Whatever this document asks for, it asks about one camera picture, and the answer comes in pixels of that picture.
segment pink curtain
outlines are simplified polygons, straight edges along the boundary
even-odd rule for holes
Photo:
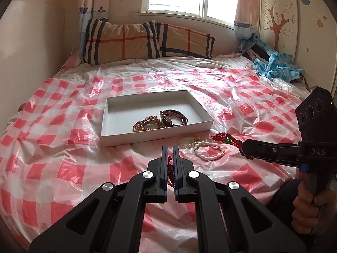
[[[86,30],[90,19],[108,21],[109,0],[79,0],[80,14],[80,59],[83,59],[83,51],[86,40]]]
[[[238,39],[258,36],[260,24],[260,0],[238,0],[235,15],[235,35]]]

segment window sill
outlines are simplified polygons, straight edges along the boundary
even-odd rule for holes
[[[196,21],[202,21],[206,23],[216,24],[217,26],[225,27],[234,30],[234,24],[230,24],[217,19],[203,19],[201,17],[197,17],[195,15],[188,15],[188,13],[166,13],[166,12],[136,12],[131,13],[130,16],[165,16],[165,17],[176,17],[176,18],[184,18],[191,19]]]

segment black bracelet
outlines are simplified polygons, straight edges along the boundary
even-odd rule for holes
[[[166,116],[177,117],[181,119],[181,123],[173,124],[172,120]],[[186,125],[188,122],[188,119],[185,117],[184,114],[182,114],[181,112],[177,110],[173,110],[173,109],[167,109],[167,110],[164,110],[163,112],[160,112],[160,118],[161,118],[161,121],[164,123],[165,127],[176,127],[176,126],[179,127],[181,125]]]

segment window frame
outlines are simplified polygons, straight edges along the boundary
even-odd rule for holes
[[[193,14],[188,12],[170,11],[170,10],[149,10],[149,0],[142,0],[142,12],[154,14],[170,14],[171,16],[172,15],[189,16],[203,21],[210,21],[210,23],[219,23],[227,28],[234,29],[234,24],[232,23],[228,23],[226,21],[207,16],[208,0],[200,0],[200,5],[201,5],[200,9],[201,14]]]

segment black pants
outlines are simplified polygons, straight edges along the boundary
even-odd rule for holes
[[[267,205],[267,208],[278,217],[289,229],[291,229],[306,245],[307,250],[314,245],[315,235],[302,235],[293,230],[291,226],[292,212],[295,207],[293,205],[294,200],[298,196],[298,185],[302,179],[295,179],[285,183],[274,195],[271,202]]]

